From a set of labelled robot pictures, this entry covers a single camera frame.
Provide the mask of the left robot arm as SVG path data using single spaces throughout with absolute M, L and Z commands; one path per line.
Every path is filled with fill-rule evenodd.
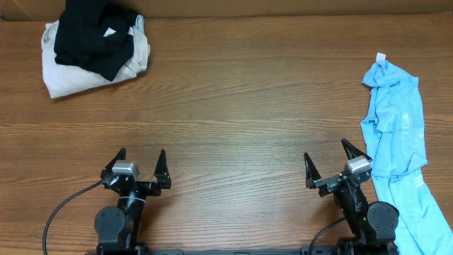
M 97 254 L 150 254 L 144 242 L 138 242 L 142 216 L 149 196 L 160 196 L 163 189 L 171 187 L 171 177 L 166 163 L 166 152 L 161 150 L 156 168 L 155 181 L 140 181 L 135 161 L 126 160 L 122 148 L 102 170 L 104 188 L 115 191 L 117 205 L 98 212 L 94 228 L 98 234 Z

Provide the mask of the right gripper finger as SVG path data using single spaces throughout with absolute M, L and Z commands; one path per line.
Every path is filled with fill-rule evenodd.
M 354 159 L 356 157 L 364 156 L 368 161 L 372 160 L 372 158 L 370 156 L 368 156 L 366 153 L 362 152 L 360 149 L 355 147 L 346 138 L 343 138 L 341 140 L 341 143 L 342 143 L 343 149 L 345 150 L 345 153 L 346 153 L 348 159 Z
M 310 189 L 318 188 L 317 183 L 322 181 L 322 178 L 307 152 L 304 153 L 304 163 L 306 168 L 306 187 Z

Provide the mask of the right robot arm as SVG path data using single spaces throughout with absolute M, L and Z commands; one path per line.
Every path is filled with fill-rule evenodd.
M 399 211 L 386 202 L 369 203 L 361 184 L 370 180 L 372 158 L 351 144 L 341 140 L 348 160 L 344 170 L 323 179 L 308 153 L 304 153 L 306 187 L 317 189 L 321 197 L 332 195 L 343 217 L 320 230 L 302 254 L 397 254 L 396 239 Z M 346 221 L 351 237 L 341 237 L 334 246 L 316 246 L 317 239 L 338 223 Z

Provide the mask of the light blue t-shirt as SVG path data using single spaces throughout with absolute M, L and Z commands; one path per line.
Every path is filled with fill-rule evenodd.
M 361 128 L 374 188 L 400 213 L 395 245 L 400 254 L 451 254 L 452 230 L 422 174 L 428 160 L 418 77 L 377 53 L 362 82 L 371 88 Z

